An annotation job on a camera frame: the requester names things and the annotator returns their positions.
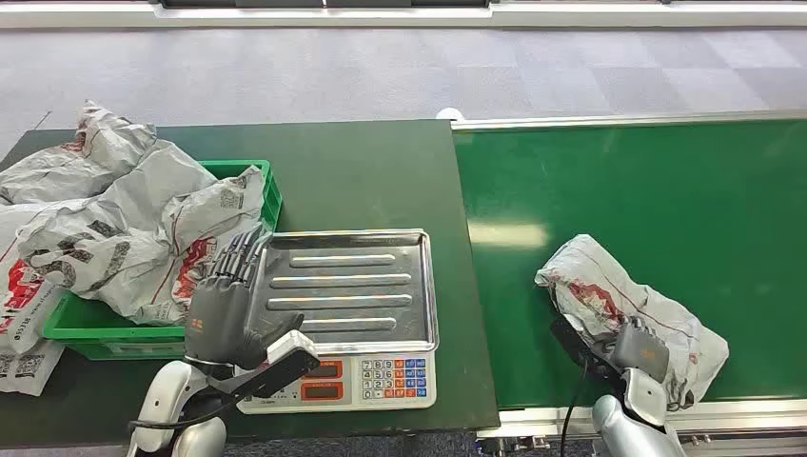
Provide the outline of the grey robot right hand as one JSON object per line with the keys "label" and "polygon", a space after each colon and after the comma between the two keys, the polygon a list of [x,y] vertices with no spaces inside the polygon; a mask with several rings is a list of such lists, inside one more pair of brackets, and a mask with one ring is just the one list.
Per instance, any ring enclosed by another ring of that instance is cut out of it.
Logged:
{"label": "grey robot right hand", "polygon": [[619,328],[610,361],[615,367],[639,369],[661,383],[668,369],[669,349],[652,328],[631,316]]}

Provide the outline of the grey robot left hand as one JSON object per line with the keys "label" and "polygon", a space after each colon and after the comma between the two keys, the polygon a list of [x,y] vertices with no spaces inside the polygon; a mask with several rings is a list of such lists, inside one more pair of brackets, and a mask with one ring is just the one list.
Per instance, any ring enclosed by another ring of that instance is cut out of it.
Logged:
{"label": "grey robot left hand", "polygon": [[233,235],[209,264],[190,300],[185,320],[185,358],[205,365],[255,369],[267,349],[302,326],[304,315],[290,312],[260,332],[248,325],[254,292],[264,275],[273,232],[266,225]]}

